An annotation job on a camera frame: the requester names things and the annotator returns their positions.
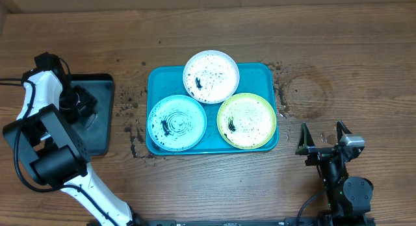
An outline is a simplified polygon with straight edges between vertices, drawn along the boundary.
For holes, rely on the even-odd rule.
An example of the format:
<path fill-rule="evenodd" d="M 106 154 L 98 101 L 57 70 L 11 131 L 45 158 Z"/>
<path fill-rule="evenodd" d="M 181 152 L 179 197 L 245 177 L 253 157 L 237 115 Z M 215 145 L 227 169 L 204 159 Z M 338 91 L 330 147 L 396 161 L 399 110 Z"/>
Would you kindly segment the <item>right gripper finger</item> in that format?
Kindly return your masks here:
<path fill-rule="evenodd" d="M 346 127 L 346 125 L 339 120 L 336 123 L 336 131 L 337 131 L 337 141 L 342 142 L 347 134 L 351 134 L 351 131 Z"/>
<path fill-rule="evenodd" d="M 295 151 L 296 155 L 308 155 L 315 148 L 315 143 L 306 122 L 301 125 L 300 139 Z"/>

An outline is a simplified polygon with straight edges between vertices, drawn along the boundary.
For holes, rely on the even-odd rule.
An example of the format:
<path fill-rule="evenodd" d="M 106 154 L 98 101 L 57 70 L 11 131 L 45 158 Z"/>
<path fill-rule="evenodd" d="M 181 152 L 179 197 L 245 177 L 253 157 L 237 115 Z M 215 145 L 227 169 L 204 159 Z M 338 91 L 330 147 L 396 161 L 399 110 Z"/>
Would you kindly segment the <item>light blue plate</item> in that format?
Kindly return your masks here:
<path fill-rule="evenodd" d="M 192 97 L 171 95 L 151 109 L 147 126 L 156 146 L 165 151 L 180 152 L 199 143 L 207 128 L 207 116 Z"/>

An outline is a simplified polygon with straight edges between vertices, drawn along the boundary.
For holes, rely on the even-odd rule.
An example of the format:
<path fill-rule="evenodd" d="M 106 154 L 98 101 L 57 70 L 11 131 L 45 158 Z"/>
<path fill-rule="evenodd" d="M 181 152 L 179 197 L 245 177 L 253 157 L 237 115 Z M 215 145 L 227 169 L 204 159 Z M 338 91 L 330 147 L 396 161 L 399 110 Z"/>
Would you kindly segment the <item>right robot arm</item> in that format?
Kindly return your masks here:
<path fill-rule="evenodd" d="M 341 120 L 337 122 L 336 130 L 337 142 L 333 147 L 317 148 L 307 124 L 301 125 L 295 154 L 305 155 L 305 165 L 317 168 L 324 189 L 302 205 L 296 222 L 300 222 L 300 216 L 310 201 L 326 194 L 330 209 L 318 215 L 317 225 L 370 225 L 374 221 L 367 219 L 365 214 L 371 211 L 374 186 L 366 178 L 350 177 L 346 169 L 346 163 L 362 153 L 365 141 L 362 136 L 353 134 Z"/>

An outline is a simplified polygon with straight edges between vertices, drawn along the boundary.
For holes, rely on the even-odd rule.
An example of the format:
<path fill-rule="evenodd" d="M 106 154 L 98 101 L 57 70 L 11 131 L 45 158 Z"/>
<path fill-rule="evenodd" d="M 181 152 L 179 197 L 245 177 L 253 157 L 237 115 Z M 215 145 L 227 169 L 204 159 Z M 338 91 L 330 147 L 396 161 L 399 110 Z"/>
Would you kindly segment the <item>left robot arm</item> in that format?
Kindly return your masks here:
<path fill-rule="evenodd" d="M 75 74 L 32 69 L 22 76 L 23 108 L 3 128 L 22 183 L 35 192 L 60 190 L 100 225 L 147 225 L 115 196 L 91 165 L 109 148 L 114 81 L 108 73 Z M 25 168 L 37 186 L 23 178 Z"/>

